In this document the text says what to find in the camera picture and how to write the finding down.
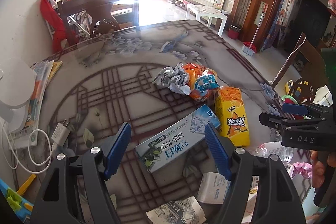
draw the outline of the yellow box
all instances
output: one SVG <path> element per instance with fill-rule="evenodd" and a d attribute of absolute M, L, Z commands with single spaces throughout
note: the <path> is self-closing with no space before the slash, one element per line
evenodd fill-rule
<path fill-rule="evenodd" d="M 229 137 L 235 146 L 249 146 L 249 128 L 240 89 L 221 86 L 215 94 L 215 109 L 220 120 L 219 134 Z"/>

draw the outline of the small white coffee table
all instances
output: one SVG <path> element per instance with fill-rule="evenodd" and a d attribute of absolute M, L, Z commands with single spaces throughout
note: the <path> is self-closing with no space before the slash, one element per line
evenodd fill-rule
<path fill-rule="evenodd" d="M 209 17 L 208 20 L 208 27 L 211 25 L 211 20 L 213 17 L 215 18 L 221 18 L 222 23 L 219 27 L 218 35 L 221 37 L 223 34 L 224 26 L 227 20 L 227 16 L 230 14 L 230 12 L 227 11 L 220 11 L 217 10 L 214 7 L 208 7 L 203 5 L 195 5 L 195 4 L 188 4 L 187 5 L 187 13 L 185 15 L 185 19 L 188 19 L 188 15 L 190 14 L 190 11 L 194 12 L 196 14 L 196 20 L 200 21 L 201 16 L 202 17 Z"/>

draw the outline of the hand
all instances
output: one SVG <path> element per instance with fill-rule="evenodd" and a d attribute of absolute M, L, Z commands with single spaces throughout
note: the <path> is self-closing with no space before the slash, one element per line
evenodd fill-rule
<path fill-rule="evenodd" d="M 314 188 L 320 188 L 324 182 L 324 172 L 326 167 L 317 159 L 317 151 L 311 152 L 311 160 L 313 165 L 313 175 L 311 185 Z M 328 165 L 336 167 L 336 152 L 331 152 L 327 160 Z"/>

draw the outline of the plastic bottle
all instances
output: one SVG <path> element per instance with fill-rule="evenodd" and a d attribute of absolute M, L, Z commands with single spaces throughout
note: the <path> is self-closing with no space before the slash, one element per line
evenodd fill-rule
<path fill-rule="evenodd" d="M 290 162 L 294 149 L 292 147 L 285 147 L 281 145 L 281 142 L 264 143 L 259 146 L 250 146 L 246 150 L 254 156 L 267 158 L 270 154 L 276 154 L 282 160 L 282 162 Z"/>

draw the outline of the red trash can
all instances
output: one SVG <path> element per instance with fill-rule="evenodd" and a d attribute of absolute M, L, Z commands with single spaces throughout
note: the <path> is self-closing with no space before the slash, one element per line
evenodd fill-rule
<path fill-rule="evenodd" d="M 227 36 L 231 39 L 238 39 L 238 36 L 240 34 L 241 29 L 239 29 L 236 26 L 231 26 L 229 28 L 229 32 L 227 33 Z"/>

